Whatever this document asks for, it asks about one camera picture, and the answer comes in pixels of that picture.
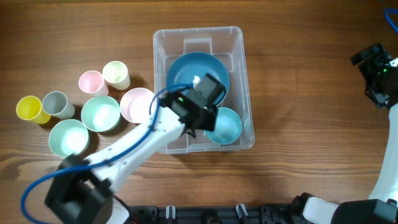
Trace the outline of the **light blue bowl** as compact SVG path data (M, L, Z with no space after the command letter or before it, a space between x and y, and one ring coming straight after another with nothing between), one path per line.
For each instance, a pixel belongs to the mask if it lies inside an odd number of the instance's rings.
M235 142L241 131L242 122L239 115L230 108L220 107L214 130L205 131L205 135L213 143L227 145Z

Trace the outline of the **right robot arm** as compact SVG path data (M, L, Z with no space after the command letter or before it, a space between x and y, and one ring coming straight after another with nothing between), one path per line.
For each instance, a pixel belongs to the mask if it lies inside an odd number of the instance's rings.
M397 59L380 43L354 54L365 80L364 94L379 109L389 110L389 137L378 180L367 200L327 202L302 194L290 204L291 222L397 223Z

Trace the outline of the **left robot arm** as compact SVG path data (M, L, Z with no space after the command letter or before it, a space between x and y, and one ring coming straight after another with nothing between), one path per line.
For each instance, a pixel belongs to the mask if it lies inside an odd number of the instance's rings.
M195 130L215 128L226 88L205 75L197 84L173 85L154 97L150 118L85 159L65 158L55 172L46 206L63 223L124 223L127 209L115 199L125 180L160 148Z

